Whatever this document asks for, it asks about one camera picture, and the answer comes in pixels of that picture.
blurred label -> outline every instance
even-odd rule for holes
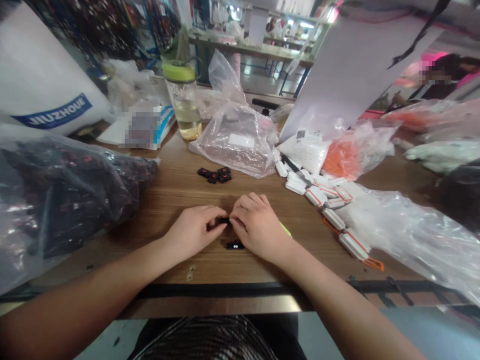
[[[92,104],[85,94],[81,93],[69,103],[52,110],[37,112],[30,115],[10,115],[22,124],[36,129],[53,129],[82,116]]]
[[[228,143],[244,148],[253,149],[253,147],[255,146],[255,139],[250,136],[230,134],[230,137],[228,138]]]
[[[305,143],[305,144],[316,144],[320,143],[323,139],[322,132],[318,131],[310,131],[306,128],[300,128],[296,132],[296,143]]]

orange clip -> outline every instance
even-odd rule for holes
[[[380,270],[380,271],[385,271],[385,265],[383,262],[375,260],[374,258],[369,257],[367,260],[362,260],[362,264],[365,264],[371,268]]]
[[[332,224],[330,224],[330,222],[327,220],[326,217],[323,218],[323,222],[324,222],[330,229],[332,229],[335,234],[340,235],[340,231],[338,231],[336,228],[334,228],[334,227],[332,226]]]

table surface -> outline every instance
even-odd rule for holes
[[[270,37],[270,36],[265,36],[263,38],[264,42],[270,43],[270,42],[275,42],[275,43],[282,43],[282,45],[288,45],[290,49],[293,50],[300,50],[303,45],[305,44],[305,41],[300,41],[300,40],[283,40],[283,39],[278,39],[275,37]],[[307,45],[307,49],[311,49],[314,45],[314,42],[311,41],[309,45]]]
[[[299,54],[298,50],[287,49],[285,47],[262,44],[261,47],[246,45],[230,45],[228,43],[218,42],[212,39],[206,32],[199,29],[192,29],[189,33],[189,42],[194,45],[212,46],[222,52],[240,53],[257,58],[271,59],[280,62],[291,62]],[[303,53],[300,57],[300,66],[311,68],[315,58],[309,53]]]
[[[159,173],[148,188],[133,220],[88,242],[66,261],[30,281],[33,292],[42,292],[84,275],[163,236],[185,208],[212,204],[230,212],[241,195],[256,192],[268,197],[279,220],[295,240],[343,280],[363,290],[365,296],[378,307],[407,305],[405,294],[389,285],[386,277],[392,277],[397,284],[401,284],[407,296],[415,299],[415,305],[465,303],[465,299],[454,291],[425,281],[422,276],[382,251],[374,250],[371,257],[384,263],[384,272],[365,266],[351,257],[336,235],[322,222],[318,209],[305,196],[286,189],[285,179],[276,173],[255,179],[233,170],[231,181],[215,185],[208,183],[197,175],[197,170],[216,170],[222,166],[189,151],[188,143],[181,138],[177,126],[172,128],[157,151],[105,146],[134,156],[160,157]],[[435,206],[435,182],[438,177],[420,164],[403,158],[403,151],[398,147],[395,150],[395,156],[388,156],[357,182],[370,189],[400,191],[419,205]],[[230,226],[227,227],[219,239],[198,255],[157,278],[121,317],[312,310],[303,293],[292,287],[278,268],[247,249],[225,249],[227,242],[237,239]],[[389,298],[382,295],[384,292],[390,293]],[[15,306],[12,304],[15,297],[9,301],[5,303],[8,309]]]

black strap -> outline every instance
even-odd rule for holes
[[[400,285],[397,284],[397,282],[394,280],[393,277],[387,276],[386,279],[400,293],[401,297],[406,301],[408,306],[414,305],[414,302],[412,301],[412,299],[409,298],[409,296],[402,290]]]
[[[350,286],[355,290],[357,290],[360,294],[362,294],[365,299],[367,299],[367,296],[365,295],[364,290],[362,289],[359,282],[357,281],[357,278],[353,275],[350,275],[349,279],[350,279]]]
[[[386,293],[384,292],[379,292],[378,297],[380,298],[381,302],[389,309],[391,308],[396,308],[397,306],[395,303],[390,299]]]
[[[397,65],[399,62],[401,62],[403,59],[405,59],[407,56],[409,56],[411,53],[414,52],[415,46],[417,46],[417,43],[425,36],[428,28],[434,23],[437,17],[441,13],[443,13],[444,10],[448,7],[450,1],[451,0],[438,0],[438,2],[435,5],[435,9],[433,9],[433,12],[430,15],[430,18],[427,20],[423,28],[420,30],[415,40],[413,41],[412,45],[402,55],[395,56],[393,58],[393,63],[388,67],[388,69]]]

white plastic part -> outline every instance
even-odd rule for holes
[[[301,186],[298,182],[296,181],[287,181],[285,184],[285,187],[288,190],[292,190],[294,193],[303,195],[305,194],[305,186]]]
[[[283,165],[285,165],[285,169],[289,172],[289,173],[294,173],[294,170],[285,162]]]
[[[354,182],[347,181],[341,185],[341,188],[347,191],[353,199],[365,195],[364,188]]]
[[[401,139],[399,137],[393,138],[391,142],[404,150],[408,150],[414,147],[414,145],[411,142]]]
[[[318,187],[322,193],[326,195],[327,198],[329,199],[335,199],[339,197],[339,194],[332,188],[326,187],[326,186],[319,186]]]
[[[315,186],[325,186],[327,188],[333,188],[332,184],[330,184],[330,181],[325,176],[314,174],[311,177],[313,178],[313,184]]]
[[[280,151],[277,148],[273,149],[273,161],[275,161],[275,163],[278,163],[280,160]]]
[[[338,240],[340,240],[348,252],[357,259],[363,261],[369,258],[367,252],[362,249],[362,247],[348,233],[341,233],[338,235]]]
[[[336,177],[336,178],[333,178],[330,180],[330,184],[333,186],[333,187],[336,187],[340,184],[343,184],[345,183],[346,181],[348,181],[346,178],[344,177]]]
[[[300,172],[303,174],[305,179],[307,179],[312,184],[314,183],[314,178],[312,177],[312,175],[310,175],[310,173],[307,169],[302,169],[302,170],[300,170]]]
[[[335,229],[340,231],[346,228],[345,222],[332,209],[326,208],[321,213]]]
[[[293,171],[288,172],[287,180],[290,182],[303,184],[305,187],[307,186],[307,183]]]
[[[320,174],[323,175],[324,178],[328,179],[328,180],[332,180],[332,179],[338,179],[338,177],[336,177],[335,175],[331,175],[329,174],[328,172],[326,172],[325,170],[320,170]]]
[[[345,233],[349,234],[368,254],[372,251],[372,247],[363,241],[354,229],[347,227]]]
[[[275,164],[276,170],[278,171],[278,175],[280,175],[282,178],[286,178],[289,172],[287,171],[287,168],[285,167],[284,163],[279,161]]]
[[[298,170],[300,170],[302,168],[302,165],[300,165],[300,163],[296,162],[295,160],[292,160],[290,157],[288,158],[288,160],[290,160],[291,163],[298,168]]]
[[[338,193],[338,196],[346,203],[349,203],[353,200],[353,196],[341,185],[335,188],[335,191]]]
[[[311,201],[314,206],[322,206],[328,201],[325,194],[321,192],[318,187],[315,186],[310,187],[306,191],[305,196],[308,198],[308,200]]]
[[[338,208],[341,208],[342,206],[345,206],[345,201],[343,201],[341,198],[329,199],[325,203],[325,206],[329,209],[338,209]]]

